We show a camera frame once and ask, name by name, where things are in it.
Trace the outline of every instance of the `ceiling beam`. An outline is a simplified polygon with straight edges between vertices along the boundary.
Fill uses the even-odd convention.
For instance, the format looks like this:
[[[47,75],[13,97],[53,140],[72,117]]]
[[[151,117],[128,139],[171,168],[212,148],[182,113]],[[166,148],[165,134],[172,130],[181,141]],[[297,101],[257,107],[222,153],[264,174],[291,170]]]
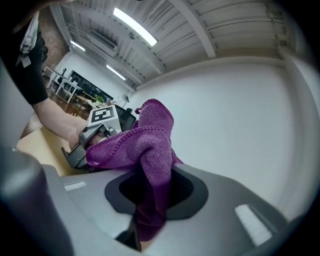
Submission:
[[[209,58],[216,57],[214,42],[200,16],[186,0],[169,0],[193,28]]]
[[[287,41],[287,35],[278,34],[278,38],[282,41]],[[229,33],[220,36],[216,36],[213,41],[215,43],[223,42],[223,41],[232,41],[235,39],[276,39],[275,33],[270,32],[259,32],[259,31],[250,31],[250,32],[239,32],[239,33]]]
[[[114,19],[104,15],[103,13],[94,10],[90,7],[87,7],[81,3],[73,2],[73,9],[76,13],[87,17],[88,19],[93,20],[94,22],[100,24],[101,26],[107,28],[108,30],[115,33],[117,36],[121,37],[128,44],[131,42],[131,47],[138,51],[145,60],[155,69],[155,71],[159,74],[166,73],[165,66],[161,63],[161,61],[153,54],[151,50],[145,45],[142,41],[135,39],[132,40],[129,36],[129,31],[117,23]],[[72,9],[71,4],[65,3],[61,5],[66,9]]]
[[[67,27],[70,31],[71,34],[75,35],[78,37],[77,30],[73,27],[72,24],[67,23]],[[116,69],[123,69],[126,73],[128,73],[134,80],[137,81],[139,84],[144,84],[146,82],[145,78],[138,72],[136,71],[131,65],[129,65],[127,62],[122,61],[122,59],[118,56],[115,55],[114,57],[111,57],[108,55],[106,52],[101,50],[99,47],[91,43],[87,38],[86,38],[86,32],[84,32],[81,28],[79,28],[79,34],[80,34],[80,39],[81,41],[79,42],[80,44],[84,44],[86,47],[88,47],[91,51],[99,55],[101,58],[105,59],[106,62],[111,64]]]

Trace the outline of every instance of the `black monitor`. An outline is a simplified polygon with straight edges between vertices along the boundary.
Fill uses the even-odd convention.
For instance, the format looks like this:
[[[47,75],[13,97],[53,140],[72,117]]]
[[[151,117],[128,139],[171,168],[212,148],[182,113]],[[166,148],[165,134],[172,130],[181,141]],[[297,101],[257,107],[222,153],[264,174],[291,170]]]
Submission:
[[[115,105],[115,109],[119,117],[121,130],[123,132],[130,130],[131,126],[134,124],[137,118],[134,115],[130,114],[129,111],[126,111],[118,105]]]

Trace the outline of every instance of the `purple towel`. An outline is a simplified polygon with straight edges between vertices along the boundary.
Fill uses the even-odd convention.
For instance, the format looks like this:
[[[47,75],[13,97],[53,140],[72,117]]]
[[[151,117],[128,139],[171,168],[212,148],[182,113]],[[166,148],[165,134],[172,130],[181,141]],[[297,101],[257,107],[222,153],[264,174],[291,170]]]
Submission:
[[[140,241],[151,240],[166,222],[169,206],[171,166],[183,162],[171,148],[174,118],[158,100],[149,99],[135,111],[140,114],[131,130],[89,147],[90,166],[114,169],[141,164],[148,184],[136,209]]]

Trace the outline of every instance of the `white wall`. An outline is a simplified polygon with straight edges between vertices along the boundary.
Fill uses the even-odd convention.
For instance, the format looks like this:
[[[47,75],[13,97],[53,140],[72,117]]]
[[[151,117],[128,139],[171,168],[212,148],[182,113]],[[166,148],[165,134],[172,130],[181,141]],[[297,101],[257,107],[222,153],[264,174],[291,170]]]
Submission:
[[[75,71],[113,98],[121,98],[123,94],[129,93],[129,90],[121,84],[120,78],[111,74],[107,68],[102,70],[98,64],[88,61],[76,52],[67,53],[57,65],[56,71],[62,74],[64,68],[66,68],[65,77],[69,78],[72,71]]]
[[[297,57],[287,47],[279,47],[280,56],[290,76],[296,94],[299,124],[302,130],[299,162],[290,177],[287,195],[282,205],[287,216],[303,213],[309,208],[319,189],[320,181],[320,75],[315,68]]]
[[[297,174],[302,132],[284,61],[245,57],[193,65],[149,82],[128,107],[151,98],[175,118],[171,141],[181,160],[233,178],[288,213],[283,197]]]

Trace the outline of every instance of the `ceiling light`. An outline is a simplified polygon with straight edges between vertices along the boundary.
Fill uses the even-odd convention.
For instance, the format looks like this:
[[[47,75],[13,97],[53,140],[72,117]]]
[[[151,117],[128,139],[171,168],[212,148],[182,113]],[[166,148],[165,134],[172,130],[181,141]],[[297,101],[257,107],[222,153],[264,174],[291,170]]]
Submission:
[[[113,15],[137,31],[151,46],[154,46],[157,43],[157,40],[148,31],[146,31],[138,22],[125,14],[123,11],[119,10],[118,8],[114,8]]]
[[[118,77],[120,77],[123,81],[126,80],[122,75],[120,75],[117,71],[115,71],[115,70],[114,70],[112,67],[110,67],[109,65],[106,65],[106,67],[107,67],[108,69],[110,69],[113,73],[115,73]]]
[[[76,42],[74,42],[74,41],[72,41],[72,40],[70,40],[70,42],[71,42],[71,44],[73,44],[73,47],[79,47],[82,51],[86,51],[86,49],[85,48],[83,48],[82,46],[80,46],[79,44],[77,44]]]

